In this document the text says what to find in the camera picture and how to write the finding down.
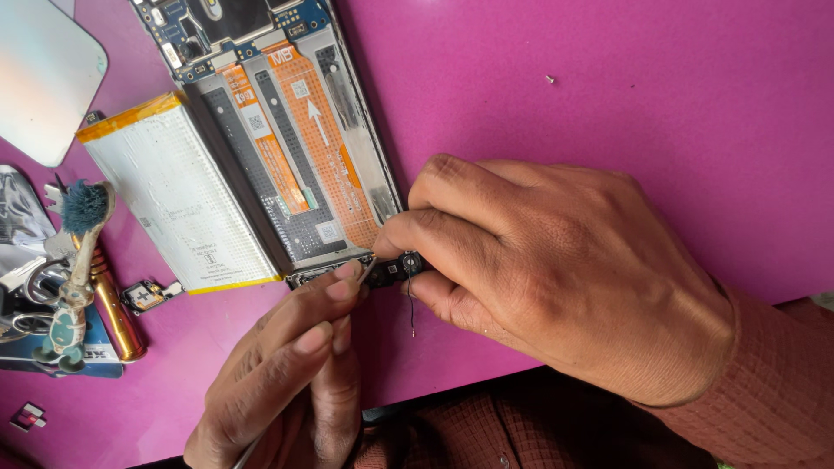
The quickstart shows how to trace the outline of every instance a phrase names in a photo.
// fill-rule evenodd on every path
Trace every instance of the left hand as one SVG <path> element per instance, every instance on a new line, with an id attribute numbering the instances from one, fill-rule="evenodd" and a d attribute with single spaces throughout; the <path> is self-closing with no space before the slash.
<path id="1" fill-rule="evenodd" d="M 359 363 L 350 316 L 362 265 L 351 260 L 284 297 L 232 349 L 205 396 L 184 458 L 228 469 L 261 433 L 246 469 L 342 467 L 359 434 Z"/>

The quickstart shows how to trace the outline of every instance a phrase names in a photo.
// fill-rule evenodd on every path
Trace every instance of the pink surface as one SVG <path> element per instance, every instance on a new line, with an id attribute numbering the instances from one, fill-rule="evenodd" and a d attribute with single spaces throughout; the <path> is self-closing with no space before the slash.
<path id="1" fill-rule="evenodd" d="M 834 4 L 341 3 L 403 187 L 439 151 L 625 170 L 722 279 L 771 302 L 834 289 Z M 173 88 L 130 2 L 80 2 L 76 19 L 110 61 L 93 108 L 112 115 Z M 52 180 L 3 142 L 0 162 L 38 187 Z M 78 144 L 58 172 L 101 177 Z M 173 279 L 123 206 L 103 239 L 122 286 Z M 32 401 L 49 422 L 28 434 L 0 426 L 0 436 L 55 468 L 181 454 L 216 370 L 285 293 L 255 286 L 147 313 L 137 322 L 148 357 L 119 380 L 0 372 L 0 415 Z M 393 290 L 354 321 L 365 406 L 535 365 L 420 305 L 412 339 Z"/>

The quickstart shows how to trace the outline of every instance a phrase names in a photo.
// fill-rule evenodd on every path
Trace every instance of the finger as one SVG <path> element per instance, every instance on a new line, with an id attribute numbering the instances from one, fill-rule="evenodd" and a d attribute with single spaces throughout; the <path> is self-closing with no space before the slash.
<path id="1" fill-rule="evenodd" d="M 339 469 L 359 434 L 359 361 L 350 348 L 350 316 L 333 323 L 333 355 L 310 382 L 316 469 Z"/>
<path id="2" fill-rule="evenodd" d="M 356 304 L 359 293 L 356 279 L 362 274 L 363 268 L 358 260 L 353 259 L 284 297 L 264 316 L 269 320 L 261 318 L 232 349 L 218 377 L 208 388 L 206 400 L 210 400 L 228 380 L 240 380 L 258 366 L 264 356 L 284 346 L 313 325 L 346 315 Z"/>
<path id="3" fill-rule="evenodd" d="M 409 208 L 434 208 L 501 236 L 515 212 L 511 196 L 519 190 L 477 164 L 450 154 L 436 154 L 411 186 Z"/>
<path id="4" fill-rule="evenodd" d="M 548 183 L 550 167 L 515 159 L 483 159 L 478 166 L 523 188 L 532 189 Z"/>
<path id="5" fill-rule="evenodd" d="M 401 286 L 407 294 L 407 282 Z M 489 310 L 466 288 L 446 278 L 436 270 L 426 270 L 411 279 L 412 296 L 422 301 L 444 322 L 485 335 L 529 356 L 539 355 L 526 342 L 512 335 L 499 324 Z"/>
<path id="6" fill-rule="evenodd" d="M 275 351 L 206 408 L 188 438 L 190 466 L 231 466 L 244 448 L 269 426 L 328 360 L 333 326 L 322 322 Z"/>
<path id="7" fill-rule="evenodd" d="M 492 234 L 437 209 L 394 215 L 374 243 L 374 252 L 384 259 L 417 250 L 437 270 L 476 294 L 478 285 L 491 285 L 501 249 Z"/>

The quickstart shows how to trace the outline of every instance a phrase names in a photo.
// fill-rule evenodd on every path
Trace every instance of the brush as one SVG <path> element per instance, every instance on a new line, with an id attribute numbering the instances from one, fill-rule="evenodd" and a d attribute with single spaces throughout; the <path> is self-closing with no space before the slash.
<path id="1" fill-rule="evenodd" d="M 67 373 L 81 371 L 84 363 L 84 332 L 87 320 L 84 308 L 93 303 L 93 287 L 89 284 L 90 261 L 98 235 L 113 215 L 116 198 L 110 183 L 86 185 L 83 180 L 70 189 L 63 201 L 63 228 L 82 236 L 75 267 L 59 291 L 59 299 L 49 333 L 43 345 L 32 352 L 37 361 L 57 359 L 58 368 Z"/>
<path id="2" fill-rule="evenodd" d="M 76 248 L 81 249 L 87 236 L 87 228 L 94 224 L 102 213 L 102 206 L 114 206 L 115 192 L 109 182 L 86 185 L 78 181 L 63 197 L 63 226 L 73 236 Z M 92 259 L 86 261 L 90 266 L 90 283 L 110 321 L 115 344 L 118 346 L 118 358 L 122 363 L 132 363 L 144 357 L 148 349 L 139 338 L 133 322 L 130 320 L 118 297 L 113 274 L 98 242 L 93 245 Z"/>

